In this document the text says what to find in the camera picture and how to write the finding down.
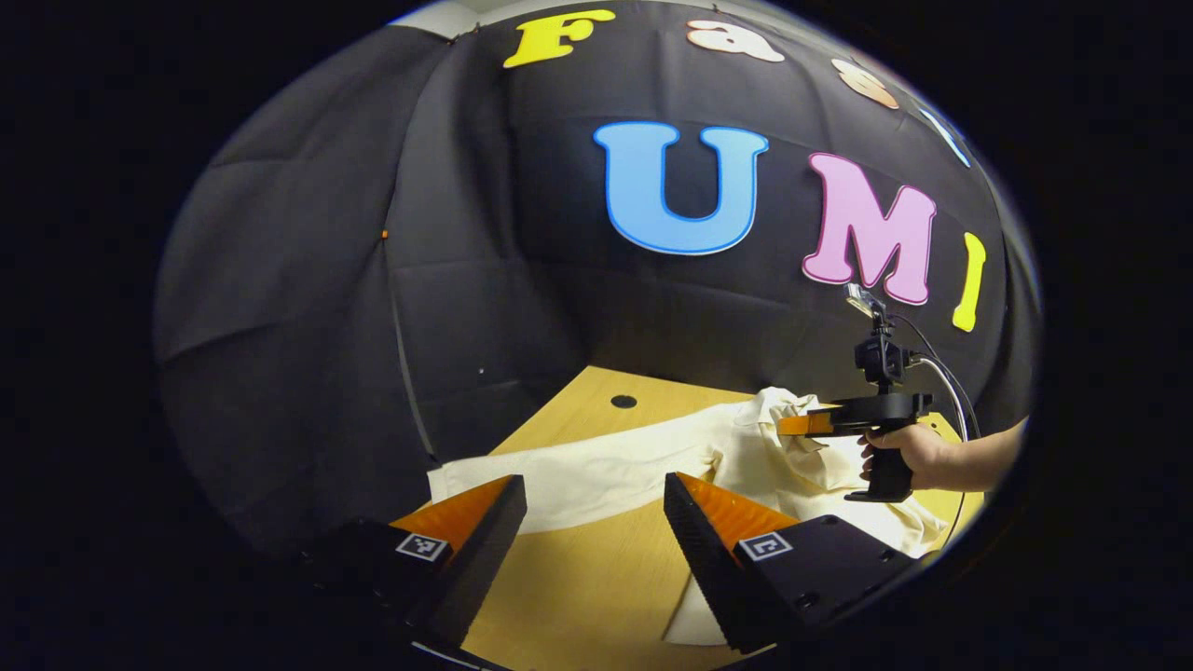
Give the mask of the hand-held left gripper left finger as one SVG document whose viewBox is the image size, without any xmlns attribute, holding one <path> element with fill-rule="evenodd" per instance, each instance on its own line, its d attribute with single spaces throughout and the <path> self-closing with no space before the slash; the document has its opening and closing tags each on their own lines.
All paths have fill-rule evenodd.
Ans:
<svg viewBox="0 0 1193 671">
<path fill-rule="evenodd" d="M 350 627 L 460 650 L 528 510 L 511 474 L 382 523 L 354 518 L 303 547 L 303 577 Z"/>
</svg>

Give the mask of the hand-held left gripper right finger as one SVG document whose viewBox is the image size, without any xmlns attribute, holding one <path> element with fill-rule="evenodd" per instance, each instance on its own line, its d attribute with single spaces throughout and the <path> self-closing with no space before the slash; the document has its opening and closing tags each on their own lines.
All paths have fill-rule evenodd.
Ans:
<svg viewBox="0 0 1193 671">
<path fill-rule="evenodd" d="M 665 517 L 742 653 L 823 638 L 919 565 L 839 515 L 798 521 L 682 472 L 665 478 Z"/>
</svg>

